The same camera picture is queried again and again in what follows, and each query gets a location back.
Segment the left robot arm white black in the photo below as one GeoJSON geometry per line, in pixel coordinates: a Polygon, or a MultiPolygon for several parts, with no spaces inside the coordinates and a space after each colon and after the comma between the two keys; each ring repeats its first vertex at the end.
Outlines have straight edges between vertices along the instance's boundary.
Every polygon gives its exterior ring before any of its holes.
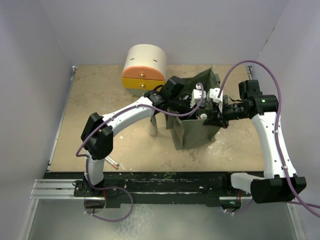
{"type": "Polygon", "coordinates": [[[105,115],[95,112],[89,116],[80,137],[82,144],[79,149],[86,150],[85,190],[91,196],[98,196],[103,191],[105,159],[113,151],[113,138],[119,132],[157,113],[186,117],[197,111],[199,106],[195,105],[190,94],[180,96],[184,86],[181,78],[173,76],[164,85],[145,92],[138,100],[120,110],[105,115]]]}

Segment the clear square bottle black label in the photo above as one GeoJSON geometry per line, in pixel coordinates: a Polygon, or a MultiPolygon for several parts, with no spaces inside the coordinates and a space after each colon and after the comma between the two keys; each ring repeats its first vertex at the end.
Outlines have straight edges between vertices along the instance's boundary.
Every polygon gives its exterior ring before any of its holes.
{"type": "Polygon", "coordinates": [[[212,112],[212,104],[210,102],[203,102],[198,111],[201,112],[201,114],[205,113],[205,114],[210,114],[212,112]]]}

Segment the amber bottle white cap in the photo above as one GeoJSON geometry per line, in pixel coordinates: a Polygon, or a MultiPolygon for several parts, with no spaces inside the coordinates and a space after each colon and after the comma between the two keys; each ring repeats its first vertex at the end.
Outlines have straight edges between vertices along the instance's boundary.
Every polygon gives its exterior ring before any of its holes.
{"type": "Polygon", "coordinates": [[[208,116],[205,113],[202,113],[201,115],[198,116],[200,120],[206,120],[208,116]]]}

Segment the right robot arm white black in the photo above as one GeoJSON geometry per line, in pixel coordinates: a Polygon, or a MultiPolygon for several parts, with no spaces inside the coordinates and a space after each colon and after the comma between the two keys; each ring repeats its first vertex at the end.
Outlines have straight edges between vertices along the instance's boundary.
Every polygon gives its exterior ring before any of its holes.
{"type": "Polygon", "coordinates": [[[206,96],[212,104],[205,125],[226,129],[233,120],[251,119],[257,132],[263,161],[263,177],[245,172],[233,173],[222,183],[228,196],[239,190],[251,194],[257,204],[289,202],[307,186],[305,177],[298,176],[284,141],[279,102],[275,95],[264,95],[257,80],[246,80],[238,85],[240,102],[225,103],[220,88],[211,88],[206,96]]]}

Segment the green canvas bag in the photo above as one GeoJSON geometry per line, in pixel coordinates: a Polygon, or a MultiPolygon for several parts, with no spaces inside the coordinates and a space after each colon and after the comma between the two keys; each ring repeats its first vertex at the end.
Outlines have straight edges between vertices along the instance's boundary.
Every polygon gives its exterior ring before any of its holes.
{"type": "MultiPolygon", "coordinates": [[[[194,77],[183,79],[185,84],[180,96],[191,94],[197,83],[201,83],[205,91],[218,88],[220,78],[208,68],[194,77]]],[[[174,147],[176,150],[190,150],[199,148],[203,145],[212,143],[220,127],[204,125],[205,120],[198,118],[197,115],[189,117],[165,116],[166,129],[170,130],[174,147]]]]}

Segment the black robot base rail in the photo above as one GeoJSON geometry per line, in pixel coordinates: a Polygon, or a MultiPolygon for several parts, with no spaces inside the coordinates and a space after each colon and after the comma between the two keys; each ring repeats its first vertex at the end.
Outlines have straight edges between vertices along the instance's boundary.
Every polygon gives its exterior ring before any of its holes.
{"type": "Polygon", "coordinates": [[[70,180],[71,196],[105,200],[106,208],[131,203],[238,208],[240,200],[251,196],[248,191],[232,187],[228,171],[104,172],[103,176],[96,189],[85,182],[82,172],[47,172],[43,177],[70,180]]]}

